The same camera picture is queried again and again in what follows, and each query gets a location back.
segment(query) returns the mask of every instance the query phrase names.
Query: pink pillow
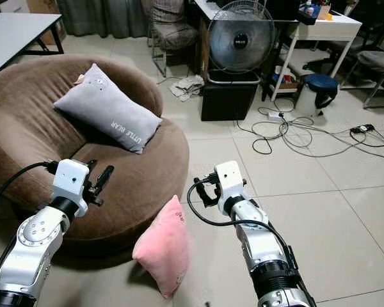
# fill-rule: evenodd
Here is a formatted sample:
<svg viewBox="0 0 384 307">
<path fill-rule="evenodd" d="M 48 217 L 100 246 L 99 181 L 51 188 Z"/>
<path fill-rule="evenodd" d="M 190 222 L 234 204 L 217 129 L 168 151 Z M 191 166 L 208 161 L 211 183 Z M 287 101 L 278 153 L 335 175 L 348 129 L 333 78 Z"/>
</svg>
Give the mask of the pink pillow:
<svg viewBox="0 0 384 307">
<path fill-rule="evenodd" d="M 152 275 L 165 298 L 172 296 L 186 273 L 189 240 L 184 212 L 175 195 L 135 243 L 132 257 Z"/>
</svg>

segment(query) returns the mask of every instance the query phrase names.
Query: gray cushioned chair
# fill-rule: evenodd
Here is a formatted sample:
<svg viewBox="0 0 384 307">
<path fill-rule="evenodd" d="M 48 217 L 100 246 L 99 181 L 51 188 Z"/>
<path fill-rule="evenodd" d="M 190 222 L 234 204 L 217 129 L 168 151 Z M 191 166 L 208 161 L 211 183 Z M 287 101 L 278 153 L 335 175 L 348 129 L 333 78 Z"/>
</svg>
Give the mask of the gray cushioned chair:
<svg viewBox="0 0 384 307">
<path fill-rule="evenodd" d="M 198 31 L 186 22 L 184 0 L 143 0 L 142 4 L 145 14 L 150 16 L 152 60 L 166 77 L 167 55 L 193 46 Z"/>
<path fill-rule="evenodd" d="M 377 84 L 374 89 L 370 92 L 367 98 L 364 101 L 364 108 L 372 107 L 369 102 L 370 99 L 376 94 L 380 86 L 384 82 L 384 51 L 362 51 L 357 54 L 357 61 L 354 64 L 353 68 L 349 71 L 348 75 L 344 78 L 341 86 L 343 86 L 346 81 L 349 79 L 351 74 L 354 72 L 355 68 L 358 65 L 365 66 L 372 70 L 377 77 Z"/>
</svg>

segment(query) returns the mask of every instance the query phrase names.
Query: desk drawer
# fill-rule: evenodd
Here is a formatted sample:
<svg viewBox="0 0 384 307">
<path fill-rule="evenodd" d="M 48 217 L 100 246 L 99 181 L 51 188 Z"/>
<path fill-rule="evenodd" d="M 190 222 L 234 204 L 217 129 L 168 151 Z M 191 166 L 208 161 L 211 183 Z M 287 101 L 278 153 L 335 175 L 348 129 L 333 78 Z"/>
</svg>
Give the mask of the desk drawer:
<svg viewBox="0 0 384 307">
<path fill-rule="evenodd" d="M 359 22 L 335 22 L 317 20 L 313 26 L 299 24 L 290 26 L 288 35 L 298 40 L 350 40 L 354 38 L 360 29 Z"/>
</svg>

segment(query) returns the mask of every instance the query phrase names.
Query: gray pillow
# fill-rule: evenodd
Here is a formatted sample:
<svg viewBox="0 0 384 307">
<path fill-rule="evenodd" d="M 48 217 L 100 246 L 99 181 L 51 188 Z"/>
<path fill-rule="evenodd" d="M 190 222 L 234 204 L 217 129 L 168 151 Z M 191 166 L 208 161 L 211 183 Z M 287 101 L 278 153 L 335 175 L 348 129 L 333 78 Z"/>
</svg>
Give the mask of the gray pillow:
<svg viewBox="0 0 384 307">
<path fill-rule="evenodd" d="M 84 74 L 55 108 L 88 123 L 118 141 L 125 149 L 142 154 L 162 119 L 133 102 L 96 65 Z"/>
</svg>

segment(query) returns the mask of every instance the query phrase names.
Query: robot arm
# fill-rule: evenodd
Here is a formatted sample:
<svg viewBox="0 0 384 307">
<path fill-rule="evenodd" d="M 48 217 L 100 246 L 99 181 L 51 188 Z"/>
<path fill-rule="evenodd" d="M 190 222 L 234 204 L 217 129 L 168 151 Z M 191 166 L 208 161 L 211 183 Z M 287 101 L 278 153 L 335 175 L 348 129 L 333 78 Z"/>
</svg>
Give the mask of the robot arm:
<svg viewBox="0 0 384 307">
<path fill-rule="evenodd" d="M 215 172 L 203 180 L 216 184 L 215 200 L 205 193 L 199 178 L 194 181 L 205 206 L 218 202 L 220 212 L 234 221 L 259 300 L 258 307 L 314 307 L 316 304 L 304 287 L 290 246 L 285 245 L 267 214 L 245 193 L 245 180 L 237 162 L 217 165 Z"/>
<path fill-rule="evenodd" d="M 113 167 L 108 166 L 92 187 L 88 176 L 95 163 L 58 163 L 52 202 L 19 226 L 15 245 L 0 267 L 0 306 L 33 306 L 71 222 L 86 214 L 87 203 L 102 204 L 97 196 Z"/>
</svg>

